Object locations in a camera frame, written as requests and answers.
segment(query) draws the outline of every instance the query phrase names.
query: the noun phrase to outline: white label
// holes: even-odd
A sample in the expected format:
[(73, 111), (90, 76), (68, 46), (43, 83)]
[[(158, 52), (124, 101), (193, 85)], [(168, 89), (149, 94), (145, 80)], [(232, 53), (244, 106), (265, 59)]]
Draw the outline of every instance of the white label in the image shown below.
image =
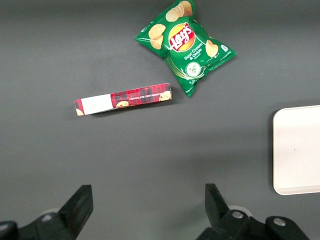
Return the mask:
[(82, 98), (81, 102), (84, 115), (100, 113), (114, 108), (110, 94)]
[(225, 46), (225, 45), (221, 45), (221, 48), (223, 51), (227, 52), (228, 51), (228, 48)]

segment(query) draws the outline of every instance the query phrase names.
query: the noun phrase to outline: lay's logo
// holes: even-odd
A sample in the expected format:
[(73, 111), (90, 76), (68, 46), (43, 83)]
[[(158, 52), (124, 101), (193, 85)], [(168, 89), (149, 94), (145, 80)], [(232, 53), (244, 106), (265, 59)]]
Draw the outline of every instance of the lay's logo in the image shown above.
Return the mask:
[(174, 26), (169, 33), (170, 50), (184, 52), (189, 50), (196, 41), (195, 32), (187, 22)]

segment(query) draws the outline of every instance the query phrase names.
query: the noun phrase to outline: potato chip image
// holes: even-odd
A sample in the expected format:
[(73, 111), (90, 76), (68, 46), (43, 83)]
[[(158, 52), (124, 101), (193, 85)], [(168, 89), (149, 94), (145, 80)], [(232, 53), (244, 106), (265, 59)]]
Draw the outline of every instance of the potato chip image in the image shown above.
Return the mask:
[(188, 1), (182, 1), (179, 3), (184, 9), (183, 17), (192, 16), (192, 6)]
[(184, 16), (185, 9), (181, 4), (178, 4), (178, 6), (176, 6), (175, 9), (177, 9), (180, 18)]
[(178, 20), (179, 17), (180, 17), (180, 13), (178, 9), (176, 9), (175, 7), (172, 8), (170, 11), (168, 11), (165, 15), (165, 19), (168, 22), (175, 22)]
[(166, 30), (166, 26), (163, 24), (156, 24), (154, 25), (150, 31), (149, 31), (149, 37), (152, 40), (156, 40), (161, 37), (161, 35), (164, 33)]
[(164, 36), (161, 35), (158, 39), (150, 40), (151, 46), (157, 50), (160, 50), (162, 47), (162, 42), (164, 41)]
[(213, 58), (215, 55), (217, 55), (218, 51), (219, 51), (218, 45), (214, 44), (210, 40), (206, 41), (205, 52), (209, 57)]

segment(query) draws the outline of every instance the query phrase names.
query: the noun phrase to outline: cookie image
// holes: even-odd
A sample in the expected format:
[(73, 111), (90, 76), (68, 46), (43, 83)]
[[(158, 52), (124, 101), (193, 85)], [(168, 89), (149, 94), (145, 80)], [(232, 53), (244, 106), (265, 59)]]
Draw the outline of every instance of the cookie image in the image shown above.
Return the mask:
[(78, 108), (76, 108), (75, 111), (76, 111), (76, 114), (77, 114), (78, 116), (83, 116), (83, 115), (84, 115), (84, 113), (83, 113), (80, 109), (78, 109)]
[(205, 44), (205, 52), (208, 54), (209, 57), (213, 58), (217, 55), (219, 51), (218, 45), (214, 44), (212, 41), (207, 40)]
[(182, 1), (179, 3), (184, 9), (183, 17), (192, 16), (192, 6), (188, 1)]
[(129, 102), (127, 101), (120, 101), (116, 104), (117, 108), (126, 108), (129, 107)]
[(154, 49), (160, 50), (163, 41), (164, 41), (164, 36), (161, 35), (158, 39), (155, 39), (155, 40), (151, 39), (150, 43)]
[(156, 24), (154, 25), (150, 31), (149, 31), (149, 38), (152, 40), (156, 40), (161, 37), (161, 35), (164, 33), (166, 30), (166, 26), (162, 24)]
[(160, 97), (159, 97), (159, 101), (167, 101), (171, 99), (171, 92), (170, 91), (164, 91), (163, 93), (161, 93)]
[(172, 8), (170, 11), (168, 11), (165, 15), (165, 19), (168, 22), (175, 22), (180, 18), (180, 13), (177, 8)]

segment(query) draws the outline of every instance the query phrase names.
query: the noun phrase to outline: chip bag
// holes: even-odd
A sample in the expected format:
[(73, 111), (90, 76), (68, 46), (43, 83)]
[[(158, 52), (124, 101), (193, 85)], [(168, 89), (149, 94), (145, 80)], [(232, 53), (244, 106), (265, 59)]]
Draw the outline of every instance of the chip bag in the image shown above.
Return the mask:
[(135, 37), (165, 60), (188, 97), (200, 79), (237, 54), (210, 37), (194, 17), (193, 0), (176, 0)]

